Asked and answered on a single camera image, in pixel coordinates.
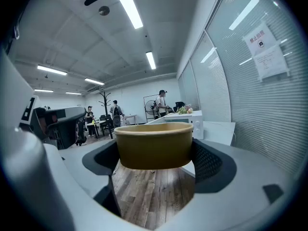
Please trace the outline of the black coat rack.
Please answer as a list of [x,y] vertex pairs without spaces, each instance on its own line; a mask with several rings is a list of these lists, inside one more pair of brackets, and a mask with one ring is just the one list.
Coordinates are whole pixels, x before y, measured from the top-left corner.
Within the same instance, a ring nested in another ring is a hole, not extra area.
[[107,110],[107,106],[109,106],[109,102],[110,100],[107,100],[107,96],[110,95],[110,93],[106,94],[105,91],[103,93],[100,92],[100,95],[103,97],[103,101],[99,101],[101,103],[101,105],[104,107],[105,109],[105,116],[106,116],[106,121],[108,124],[108,130],[109,130],[109,136],[111,139],[113,139],[113,135],[112,135],[112,131],[111,131],[111,122],[108,116],[108,110]]

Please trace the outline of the brown paper bowl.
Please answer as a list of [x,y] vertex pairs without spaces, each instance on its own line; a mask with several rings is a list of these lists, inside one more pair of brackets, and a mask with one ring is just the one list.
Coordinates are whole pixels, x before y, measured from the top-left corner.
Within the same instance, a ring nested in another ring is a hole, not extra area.
[[179,168],[191,161],[193,125],[184,122],[115,128],[121,164],[136,170]]

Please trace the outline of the small round white table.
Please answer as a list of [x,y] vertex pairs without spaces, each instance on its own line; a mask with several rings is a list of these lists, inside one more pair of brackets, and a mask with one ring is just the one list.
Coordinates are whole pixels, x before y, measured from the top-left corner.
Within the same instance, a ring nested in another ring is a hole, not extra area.
[[87,124],[87,130],[89,131],[89,127],[94,127],[94,132],[92,132],[92,134],[94,134],[95,138],[98,139],[100,138],[100,133],[99,133],[99,128],[101,127],[101,124],[105,124],[106,121],[93,121],[90,124]]

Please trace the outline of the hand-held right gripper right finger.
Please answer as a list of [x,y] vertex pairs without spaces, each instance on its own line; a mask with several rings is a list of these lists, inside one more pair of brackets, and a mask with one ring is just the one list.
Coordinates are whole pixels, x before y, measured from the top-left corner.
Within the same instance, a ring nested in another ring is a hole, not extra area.
[[159,231],[262,231],[283,212],[295,185],[269,158],[193,140],[192,200]]

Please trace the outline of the white paper notice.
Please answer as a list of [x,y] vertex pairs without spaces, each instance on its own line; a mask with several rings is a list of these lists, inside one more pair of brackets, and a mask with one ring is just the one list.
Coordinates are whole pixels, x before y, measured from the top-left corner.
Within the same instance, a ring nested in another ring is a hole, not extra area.
[[283,73],[286,73],[287,76],[290,75],[285,57],[278,44],[254,56],[253,60],[257,68],[260,82],[265,78]]
[[262,22],[247,35],[243,36],[243,41],[248,46],[253,57],[279,44],[265,22]]

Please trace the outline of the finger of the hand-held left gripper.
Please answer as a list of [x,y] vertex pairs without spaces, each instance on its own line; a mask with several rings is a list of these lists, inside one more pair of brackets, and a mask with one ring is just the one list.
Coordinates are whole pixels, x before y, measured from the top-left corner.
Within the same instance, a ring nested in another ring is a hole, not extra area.
[[86,114],[82,106],[48,110],[48,136],[57,148],[69,148],[77,141],[77,125]]

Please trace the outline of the bunch of artificial flowers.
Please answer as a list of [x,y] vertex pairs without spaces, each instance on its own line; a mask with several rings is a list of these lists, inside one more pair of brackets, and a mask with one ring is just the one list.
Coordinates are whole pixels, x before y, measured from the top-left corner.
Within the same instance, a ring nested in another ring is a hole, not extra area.
[[193,113],[193,108],[190,104],[188,104],[188,105],[185,105],[185,106],[179,108],[177,110],[177,113],[180,114],[180,115],[191,114],[191,113]]

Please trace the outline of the row of ceiling light strips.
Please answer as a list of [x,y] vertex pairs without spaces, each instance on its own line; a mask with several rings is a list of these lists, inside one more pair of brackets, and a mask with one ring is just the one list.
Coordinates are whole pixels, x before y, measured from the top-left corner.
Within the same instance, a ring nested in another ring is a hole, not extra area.
[[[51,8],[47,23],[57,28],[46,39],[56,54],[71,58],[69,72],[93,86],[111,87],[154,75],[145,60],[147,31],[134,0],[43,0]],[[108,6],[110,13],[99,14]]]

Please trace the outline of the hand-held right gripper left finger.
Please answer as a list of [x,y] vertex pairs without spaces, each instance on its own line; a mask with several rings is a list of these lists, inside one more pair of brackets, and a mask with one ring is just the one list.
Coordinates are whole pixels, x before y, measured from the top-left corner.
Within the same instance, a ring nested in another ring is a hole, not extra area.
[[119,161],[114,140],[60,150],[59,190],[69,216],[64,231],[149,231],[120,216],[112,183]]

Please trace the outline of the black office chair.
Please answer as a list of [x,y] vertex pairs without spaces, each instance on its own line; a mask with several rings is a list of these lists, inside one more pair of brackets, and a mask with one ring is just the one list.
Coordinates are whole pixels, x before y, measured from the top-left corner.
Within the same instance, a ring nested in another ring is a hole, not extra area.
[[111,119],[110,115],[101,115],[100,116],[100,121],[102,123],[100,124],[100,129],[102,134],[105,135],[110,135],[110,133],[113,132],[114,126],[113,126],[113,121]]

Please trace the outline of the black standing fan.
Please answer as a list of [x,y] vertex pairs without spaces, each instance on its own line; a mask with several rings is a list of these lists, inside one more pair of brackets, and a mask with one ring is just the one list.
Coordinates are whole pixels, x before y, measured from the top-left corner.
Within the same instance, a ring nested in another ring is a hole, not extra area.
[[159,108],[156,104],[156,101],[154,100],[149,100],[145,106],[145,115],[146,115],[146,121],[148,122],[149,120],[155,120],[160,117],[159,114]]

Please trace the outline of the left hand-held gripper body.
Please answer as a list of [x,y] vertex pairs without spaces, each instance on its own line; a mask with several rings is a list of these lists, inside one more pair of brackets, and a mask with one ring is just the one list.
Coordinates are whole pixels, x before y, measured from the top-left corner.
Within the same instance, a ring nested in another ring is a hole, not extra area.
[[24,114],[32,115],[33,89],[17,71],[8,55],[0,49],[0,151],[10,136],[15,138]]

